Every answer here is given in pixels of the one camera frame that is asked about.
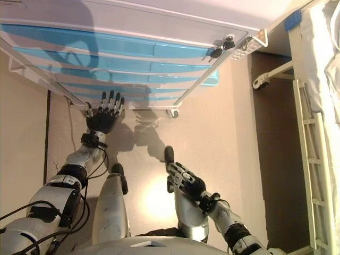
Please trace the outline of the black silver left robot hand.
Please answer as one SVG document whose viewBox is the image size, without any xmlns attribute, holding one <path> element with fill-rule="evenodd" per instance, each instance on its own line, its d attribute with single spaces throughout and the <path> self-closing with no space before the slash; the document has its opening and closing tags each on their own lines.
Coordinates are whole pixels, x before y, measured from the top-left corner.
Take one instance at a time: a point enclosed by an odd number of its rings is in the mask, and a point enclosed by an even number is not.
<svg viewBox="0 0 340 255">
<path fill-rule="evenodd" d="M 115 93 L 114 90 L 107 93 L 103 91 L 99 106 L 94 109 L 91 103 L 86 102 L 86 123 L 90 131 L 102 132 L 109 134 L 116 121 L 119 119 L 123 108 L 125 98 L 120 92 Z"/>
</svg>

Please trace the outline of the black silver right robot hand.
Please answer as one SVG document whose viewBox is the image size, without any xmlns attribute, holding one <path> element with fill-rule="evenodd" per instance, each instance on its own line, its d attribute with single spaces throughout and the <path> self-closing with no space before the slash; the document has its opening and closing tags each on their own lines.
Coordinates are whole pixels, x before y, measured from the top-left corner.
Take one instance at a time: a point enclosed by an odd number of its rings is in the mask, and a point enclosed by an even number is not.
<svg viewBox="0 0 340 255">
<path fill-rule="evenodd" d="M 166 172 L 168 174 L 167 188 L 169 193 L 178 188 L 194 201 L 201 201 L 202 194 L 206 192 L 205 182 L 201 178 L 179 162 L 167 163 Z"/>
</svg>

